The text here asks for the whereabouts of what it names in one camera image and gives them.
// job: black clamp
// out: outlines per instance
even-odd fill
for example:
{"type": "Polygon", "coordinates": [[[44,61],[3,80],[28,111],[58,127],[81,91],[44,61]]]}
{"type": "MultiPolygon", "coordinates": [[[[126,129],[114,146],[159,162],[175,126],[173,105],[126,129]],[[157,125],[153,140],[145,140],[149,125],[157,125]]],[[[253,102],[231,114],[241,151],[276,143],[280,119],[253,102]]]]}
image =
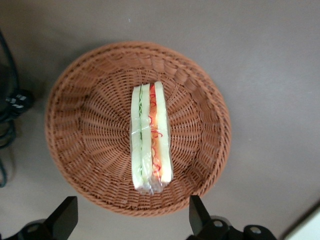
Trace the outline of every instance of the black clamp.
{"type": "Polygon", "coordinates": [[[248,225],[241,232],[224,217],[210,216],[195,195],[190,197],[189,221],[194,235],[188,240],[277,240],[264,226],[248,225]]]}

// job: woven basket rim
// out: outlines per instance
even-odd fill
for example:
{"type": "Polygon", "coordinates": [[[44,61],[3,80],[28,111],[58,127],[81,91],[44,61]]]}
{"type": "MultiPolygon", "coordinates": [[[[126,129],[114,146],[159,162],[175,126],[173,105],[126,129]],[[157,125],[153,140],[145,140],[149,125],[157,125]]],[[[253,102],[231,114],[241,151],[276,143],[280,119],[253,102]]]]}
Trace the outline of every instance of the woven basket rim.
{"type": "MultiPolygon", "coordinates": [[[[196,62],[191,60],[190,58],[182,55],[181,53],[172,50],[170,48],[164,47],[162,45],[159,45],[157,43],[153,42],[145,42],[145,41],[122,41],[122,42],[115,42],[111,44],[106,44],[101,47],[95,48],[93,50],[90,50],[81,56],[79,56],[77,59],[75,59],[58,77],[57,81],[55,82],[50,96],[49,96],[49,101],[46,106],[46,111],[45,111],[45,137],[48,142],[48,144],[52,141],[52,134],[50,131],[51,126],[54,123],[54,119],[50,118],[50,115],[55,112],[56,107],[53,103],[56,102],[58,98],[58,93],[61,89],[64,88],[66,84],[68,84],[68,81],[65,81],[65,79],[68,78],[69,74],[72,73],[76,68],[81,67],[84,63],[87,61],[90,61],[94,56],[97,56],[99,54],[103,54],[105,52],[110,52],[114,49],[118,48],[123,48],[123,49],[128,49],[128,50],[133,50],[135,48],[137,49],[146,49],[149,50],[153,53],[156,53],[158,56],[170,56],[173,60],[178,61],[181,63],[181,66],[179,68],[183,68],[186,73],[191,74],[193,73],[193,70],[199,74],[199,76],[202,76],[204,79],[209,79],[211,81],[208,81],[207,83],[209,86],[206,86],[201,83],[201,81],[198,81],[201,88],[204,90],[206,96],[210,99],[212,104],[214,105],[215,109],[218,116],[221,117],[221,121],[223,122],[224,126],[227,128],[228,131],[228,139],[229,143],[227,145],[226,149],[226,156],[225,156],[225,162],[227,162],[229,153],[230,153],[230,147],[231,147],[231,122],[230,122],[230,115],[228,108],[224,102],[224,98],[221,95],[220,91],[218,90],[217,86],[215,83],[212,81],[211,77],[204,71],[202,67],[200,67],[196,62]],[[211,93],[211,90],[209,89],[214,89],[214,94],[219,95],[221,98],[221,102],[217,103],[211,96],[213,93],[211,93]]],[[[221,135],[226,134],[225,133],[226,129],[224,127],[221,128],[221,135]]],[[[148,209],[146,212],[145,210],[131,210],[131,209],[126,209],[126,208],[119,208],[117,206],[112,205],[110,202],[104,202],[102,200],[96,199],[93,195],[88,194],[84,189],[81,188],[79,183],[76,183],[75,181],[72,180],[72,177],[66,173],[64,166],[57,160],[57,156],[54,154],[56,151],[56,148],[54,147],[54,144],[49,144],[49,150],[50,150],[50,155],[54,160],[54,163],[56,164],[57,168],[61,172],[62,176],[67,180],[67,182],[82,196],[84,196],[86,199],[89,201],[95,203],[96,205],[106,208],[106,205],[108,206],[107,209],[111,210],[115,213],[121,213],[121,214],[126,214],[129,216],[135,216],[135,217],[153,217],[153,216],[161,216],[165,214],[171,214],[174,213],[178,210],[181,210],[185,208],[189,204],[189,198],[184,199],[181,202],[177,202],[174,206],[167,206],[163,208],[157,208],[157,209],[148,209]]],[[[217,179],[220,177],[221,173],[223,172],[226,164],[223,164],[220,167],[220,171],[218,174],[216,174],[216,178],[213,179],[214,173],[212,173],[206,180],[205,183],[197,190],[194,192],[195,195],[199,196],[204,196],[213,186],[214,183],[216,183],[217,179]]]]}

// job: metal screw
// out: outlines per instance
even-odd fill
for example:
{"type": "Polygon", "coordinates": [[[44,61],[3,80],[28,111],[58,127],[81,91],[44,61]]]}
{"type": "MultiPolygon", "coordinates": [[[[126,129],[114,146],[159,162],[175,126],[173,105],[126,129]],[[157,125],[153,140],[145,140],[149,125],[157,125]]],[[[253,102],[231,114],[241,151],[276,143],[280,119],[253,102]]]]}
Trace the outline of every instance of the metal screw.
{"type": "Polygon", "coordinates": [[[259,228],[257,228],[256,226],[250,227],[250,230],[251,230],[254,234],[261,234],[261,230],[260,230],[259,228]]]}
{"type": "Polygon", "coordinates": [[[219,220],[215,220],[213,222],[213,224],[217,227],[217,228],[222,228],[224,225],[222,222],[220,222],[219,220]]]}

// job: wrapped sandwich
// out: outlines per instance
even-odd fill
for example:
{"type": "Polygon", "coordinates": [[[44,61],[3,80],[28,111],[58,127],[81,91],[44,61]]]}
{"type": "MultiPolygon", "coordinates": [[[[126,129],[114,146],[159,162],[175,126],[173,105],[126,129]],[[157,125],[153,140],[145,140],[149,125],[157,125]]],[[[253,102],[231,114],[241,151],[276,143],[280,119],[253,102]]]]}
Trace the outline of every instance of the wrapped sandwich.
{"type": "Polygon", "coordinates": [[[134,188],[161,192],[173,178],[170,128],[160,81],[133,89],[131,102],[131,164],[134,188]]]}

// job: shredded carrot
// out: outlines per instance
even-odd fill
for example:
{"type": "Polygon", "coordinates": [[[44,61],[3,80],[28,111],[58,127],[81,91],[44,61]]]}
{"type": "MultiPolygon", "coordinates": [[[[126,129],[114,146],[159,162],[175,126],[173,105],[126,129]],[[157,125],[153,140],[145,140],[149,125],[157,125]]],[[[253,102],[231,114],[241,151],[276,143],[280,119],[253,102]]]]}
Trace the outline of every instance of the shredded carrot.
{"type": "Polygon", "coordinates": [[[162,165],[160,156],[160,143],[158,137],[162,137],[162,133],[158,132],[157,123],[157,101],[156,88],[154,84],[150,85],[150,128],[151,128],[151,150],[152,150],[152,173],[155,177],[161,179],[162,165]]]}

